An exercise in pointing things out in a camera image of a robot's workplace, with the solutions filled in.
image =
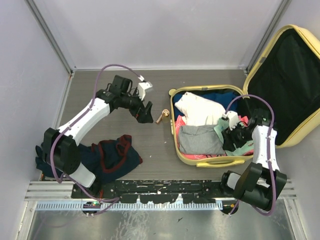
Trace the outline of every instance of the green folded garment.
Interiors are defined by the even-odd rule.
[[[229,127],[229,120],[223,120],[222,118],[219,118],[217,126],[214,127],[214,130],[218,135],[222,144],[224,144],[224,137],[222,136],[222,131],[227,129],[228,127]],[[235,144],[233,145],[235,147],[235,150],[234,151],[226,150],[225,153],[227,156],[243,156],[254,149],[253,140],[247,141],[242,147],[239,147],[239,148],[237,148]]]

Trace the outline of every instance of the dark blue garment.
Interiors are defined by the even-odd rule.
[[[92,144],[91,147],[79,144],[81,162],[102,184],[112,182],[130,173],[142,163],[141,157],[131,143],[132,137],[123,135],[117,140],[103,140],[97,145]],[[36,157],[35,162],[36,168],[45,176],[54,177],[49,164],[40,157]],[[58,169],[57,173],[58,176],[62,174]]]
[[[174,120],[177,121],[178,116],[184,116],[184,114],[176,108],[175,103],[178,102],[182,98],[183,94],[178,93],[173,96],[172,103],[173,103],[173,114],[174,114]],[[224,109],[227,109],[229,103],[236,97],[236,95],[233,92],[227,92],[227,93],[206,93],[203,95],[199,95],[205,99],[215,101],[216,103],[221,104]],[[230,111],[237,111],[237,101],[234,102],[231,107]]]

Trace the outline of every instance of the gray wall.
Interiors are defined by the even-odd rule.
[[[280,20],[277,30],[287,24],[295,24],[310,30],[320,39],[320,1],[292,0]],[[281,170],[293,181],[302,209],[304,227],[310,239],[320,235],[320,127],[309,134],[300,144],[278,149],[277,159]]]
[[[67,71],[23,0],[0,1],[0,238],[18,231],[35,145],[53,125]]]
[[[78,69],[247,65],[281,0],[35,0]]]

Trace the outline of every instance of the open suitcase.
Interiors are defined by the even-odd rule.
[[[284,26],[265,48],[247,76],[243,89],[233,85],[188,86],[171,94],[171,131],[176,153],[184,163],[207,168],[243,164],[253,156],[189,159],[179,151],[173,97],[185,92],[197,95],[211,92],[257,95],[273,108],[277,148],[294,146],[320,124],[320,41],[307,29],[296,25]],[[248,118],[256,108],[268,109],[254,98],[241,98],[237,103],[238,115]]]

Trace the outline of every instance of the suitcase lid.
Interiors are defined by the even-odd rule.
[[[307,29],[284,26],[247,76],[243,92],[257,95],[272,106],[275,144],[283,145],[320,111],[320,41]],[[268,109],[254,98],[248,102],[250,109]]]

